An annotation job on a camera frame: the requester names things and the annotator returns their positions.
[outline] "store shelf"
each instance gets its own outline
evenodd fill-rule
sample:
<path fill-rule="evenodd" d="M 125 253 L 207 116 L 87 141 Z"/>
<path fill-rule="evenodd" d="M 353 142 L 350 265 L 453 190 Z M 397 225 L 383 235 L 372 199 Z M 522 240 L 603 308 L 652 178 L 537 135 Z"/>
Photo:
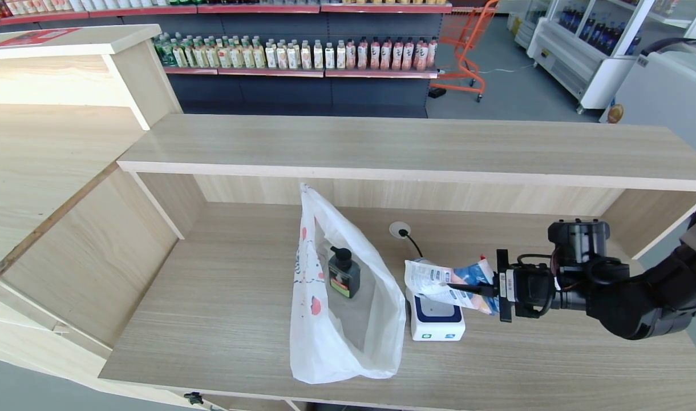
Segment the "store shelf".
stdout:
<path fill-rule="evenodd" d="M 277 70 L 276 68 L 218 68 L 220 75 L 264 75 L 276 77 L 324 77 L 323 70 Z"/>
<path fill-rule="evenodd" d="M 193 15 L 195 6 L 156 6 L 140 9 L 116 9 L 90 11 L 90 18 L 119 17 L 124 15 Z"/>
<path fill-rule="evenodd" d="M 163 67 L 166 74 L 205 74 L 217 75 L 216 68 L 190 68 L 190 67 Z"/>
<path fill-rule="evenodd" d="M 395 3 L 394 5 L 387 5 L 386 3 L 367 3 L 366 5 L 359 5 L 358 3 L 337 3 L 332 5 L 320 6 L 321 11 L 327 11 L 328 13 L 444 13 L 448 14 L 452 12 L 452 5 L 450 3 L 445 3 L 444 5 L 400 5 Z"/>
<path fill-rule="evenodd" d="M 199 5 L 199 13 L 320 13 L 320 5 Z"/>
<path fill-rule="evenodd" d="M 61 13 L 41 13 L 34 15 L 22 15 L 2 18 L 0 26 L 7 26 L 9 24 L 38 23 L 40 21 L 79 20 L 82 18 L 89 17 L 90 14 L 86 11 L 62 11 Z"/>
<path fill-rule="evenodd" d="M 433 68 L 427 71 L 416 70 L 325 70 L 325 77 L 359 77 L 359 78 L 437 78 L 437 72 Z"/>
<path fill-rule="evenodd" d="M 622 2 L 622 0 L 607 0 L 607 2 L 617 5 L 623 9 L 634 11 L 637 6 L 630 5 L 630 3 Z M 688 26 L 693 22 L 692 20 L 678 19 L 678 18 L 667 18 L 650 11 L 648 13 L 648 18 L 654 21 L 659 21 L 660 23 L 667 24 L 668 26 L 680 27 L 682 29 L 687 29 Z"/>

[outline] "checkout counter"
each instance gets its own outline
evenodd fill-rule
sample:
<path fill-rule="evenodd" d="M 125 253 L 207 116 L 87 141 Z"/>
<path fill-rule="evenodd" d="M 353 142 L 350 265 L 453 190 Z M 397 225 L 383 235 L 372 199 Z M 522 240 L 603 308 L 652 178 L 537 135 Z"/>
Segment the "checkout counter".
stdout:
<path fill-rule="evenodd" d="M 407 324 L 387 380 L 306 385 L 289 366 L 298 183 L 400 286 L 414 255 L 388 232 L 397 220 L 426 257 L 465 266 L 547 253 L 552 221 L 597 217 L 609 254 L 640 273 L 696 206 L 696 151 L 667 128 L 182 114 L 158 32 L 0 47 L 1 360 L 207 409 L 696 409 L 685 333 L 626 341 L 580 312 L 468 312 L 444 344 L 411 341 Z"/>

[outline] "bottle label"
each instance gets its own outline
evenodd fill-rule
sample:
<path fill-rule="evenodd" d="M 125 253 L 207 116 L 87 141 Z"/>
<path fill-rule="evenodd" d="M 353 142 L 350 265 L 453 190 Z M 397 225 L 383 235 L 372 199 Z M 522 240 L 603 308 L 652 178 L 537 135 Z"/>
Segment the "bottle label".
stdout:
<path fill-rule="evenodd" d="M 265 67 L 264 55 L 262 55 L 261 49 L 254 49 L 254 65 L 257 66 L 258 69 Z"/>
<path fill-rule="evenodd" d="M 346 68 L 346 50 L 338 49 L 338 60 L 335 62 L 335 66 L 339 69 Z"/>
<path fill-rule="evenodd" d="M 231 49 L 231 65 L 233 65 L 234 68 L 240 69 L 241 68 L 241 58 L 240 58 L 240 52 L 239 49 Z"/>
<path fill-rule="evenodd" d="M 314 49 L 313 55 L 315 56 L 315 68 L 322 68 L 322 49 Z"/>
<path fill-rule="evenodd" d="M 231 58 L 228 57 L 226 49 L 218 50 L 218 62 L 220 62 L 221 67 L 225 69 L 231 68 Z"/>
<path fill-rule="evenodd" d="M 302 59 L 303 59 L 303 68 L 305 70 L 309 70 L 312 68 L 312 58 L 310 55 L 310 49 L 302 49 Z"/>
<path fill-rule="evenodd" d="M 282 47 L 277 49 L 277 67 L 281 70 L 286 70 L 288 67 L 288 54 Z"/>
<path fill-rule="evenodd" d="M 335 68 L 335 52 L 332 49 L 325 50 L 325 68 Z"/>
<path fill-rule="evenodd" d="M 212 53 L 212 50 L 207 50 L 207 60 L 209 60 L 209 67 L 218 67 L 218 58 L 215 58 L 215 56 Z"/>
<path fill-rule="evenodd" d="M 288 49 L 288 67 L 290 67 L 290 70 L 296 70 L 298 68 L 298 57 L 295 53 L 295 49 L 291 47 Z"/>
<path fill-rule="evenodd" d="M 244 49 L 243 56 L 244 56 L 244 67 L 246 67 L 248 69 L 253 69 L 254 68 L 254 54 L 252 54 L 252 51 L 249 49 Z"/>
<path fill-rule="evenodd" d="M 267 67 L 271 69 L 277 68 L 277 56 L 275 55 L 275 50 L 272 47 L 267 49 Z"/>

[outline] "floor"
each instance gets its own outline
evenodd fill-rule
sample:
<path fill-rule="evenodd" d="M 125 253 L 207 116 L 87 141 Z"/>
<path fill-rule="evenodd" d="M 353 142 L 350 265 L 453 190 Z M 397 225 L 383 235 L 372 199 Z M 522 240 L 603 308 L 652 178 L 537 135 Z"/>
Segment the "floor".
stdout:
<path fill-rule="evenodd" d="M 427 100 L 430 119 L 544 120 L 545 122 L 596 122 L 601 110 L 576 113 L 577 101 L 513 41 L 505 28 L 506 16 L 496 16 L 468 58 L 480 67 L 486 81 L 481 102 L 476 93 L 448 90 Z M 437 67 L 454 68 L 452 49 L 439 47 Z"/>
<path fill-rule="evenodd" d="M 449 56 L 440 54 L 438 64 L 446 65 Z M 479 47 L 471 52 L 471 59 L 480 65 L 481 71 L 488 72 L 484 75 L 487 88 L 483 100 L 477 103 L 474 94 L 448 91 L 438 99 L 429 99 L 427 111 L 430 118 L 595 122 L 601 115 L 593 111 L 577 115 L 572 96 L 544 70 L 530 67 L 532 60 L 515 46 L 512 34 L 505 29 L 505 16 L 497 16 L 492 21 Z M 668 255 L 676 238 L 673 234 L 656 245 L 643 256 L 642 265 L 650 267 Z M 696 319 L 688 332 L 696 339 Z M 100 393 L 69 380 L 0 362 L 0 411 L 20 409 L 177 411 L 181 408 Z M 319 411 L 356 410 L 327 406 Z"/>

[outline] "sticker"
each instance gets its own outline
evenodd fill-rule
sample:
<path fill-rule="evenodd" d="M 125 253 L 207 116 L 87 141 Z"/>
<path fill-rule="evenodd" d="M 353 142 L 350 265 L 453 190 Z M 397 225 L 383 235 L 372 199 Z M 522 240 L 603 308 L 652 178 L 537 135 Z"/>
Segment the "sticker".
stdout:
<path fill-rule="evenodd" d="M 505 273 L 500 273 L 500 296 L 506 299 L 505 296 Z"/>
<path fill-rule="evenodd" d="M 515 302 L 515 273 L 513 270 L 505 272 L 505 290 L 508 293 L 508 301 Z"/>
<path fill-rule="evenodd" d="M 53 29 L 53 30 L 38 30 L 29 31 L 12 39 L 0 42 L 0 47 L 11 47 L 19 45 L 39 45 L 48 42 L 51 39 L 61 37 L 64 34 L 77 31 L 79 29 Z"/>

